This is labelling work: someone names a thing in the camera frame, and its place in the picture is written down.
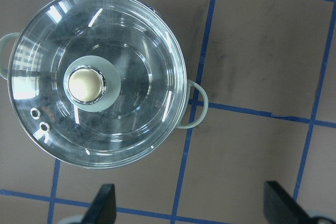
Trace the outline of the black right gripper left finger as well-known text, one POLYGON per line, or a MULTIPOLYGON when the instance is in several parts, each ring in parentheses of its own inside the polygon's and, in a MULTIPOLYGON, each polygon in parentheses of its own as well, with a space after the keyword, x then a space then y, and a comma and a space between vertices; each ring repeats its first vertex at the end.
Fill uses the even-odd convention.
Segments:
POLYGON ((114 184, 103 184, 80 223, 113 224, 116 220, 114 184))

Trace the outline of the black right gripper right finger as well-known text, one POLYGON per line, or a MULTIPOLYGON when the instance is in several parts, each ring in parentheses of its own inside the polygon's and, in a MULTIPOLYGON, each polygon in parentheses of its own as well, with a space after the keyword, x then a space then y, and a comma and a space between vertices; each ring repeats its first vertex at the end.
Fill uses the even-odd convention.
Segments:
POLYGON ((264 183, 263 212, 269 224, 318 223, 276 181, 264 183))

